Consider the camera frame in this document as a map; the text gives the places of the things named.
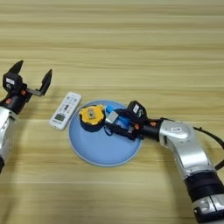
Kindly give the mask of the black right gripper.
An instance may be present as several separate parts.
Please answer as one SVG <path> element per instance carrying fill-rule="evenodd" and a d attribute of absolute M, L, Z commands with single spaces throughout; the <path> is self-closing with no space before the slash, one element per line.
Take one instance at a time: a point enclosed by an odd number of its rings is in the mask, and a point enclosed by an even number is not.
<path fill-rule="evenodd" d="M 123 108 L 117 108 L 115 109 L 115 112 L 119 116 L 128 115 L 128 111 Z M 122 137 L 127 137 L 129 140 L 135 140 L 136 138 L 150 138 L 155 141 L 159 140 L 159 130 L 161 126 L 160 119 L 146 119 L 143 122 L 129 120 L 129 124 L 131 127 L 125 129 L 118 124 L 106 123 L 105 132 L 109 136 L 117 134 Z"/>

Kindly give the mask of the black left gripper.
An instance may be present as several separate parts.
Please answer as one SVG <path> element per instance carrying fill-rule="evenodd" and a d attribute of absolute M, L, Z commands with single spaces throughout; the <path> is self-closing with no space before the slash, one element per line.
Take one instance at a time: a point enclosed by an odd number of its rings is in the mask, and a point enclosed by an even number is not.
<path fill-rule="evenodd" d="M 13 74 L 18 74 L 22 68 L 23 63 L 24 62 L 22 60 L 18 61 L 10 68 L 9 72 Z M 26 84 L 23 84 L 20 90 L 10 91 L 6 95 L 6 97 L 0 101 L 0 107 L 8 109 L 18 115 L 33 95 L 41 96 L 46 94 L 46 91 L 51 84 L 52 73 L 52 69 L 50 69 L 46 73 L 44 79 L 42 80 L 42 86 L 40 89 L 33 90 L 28 88 Z"/>

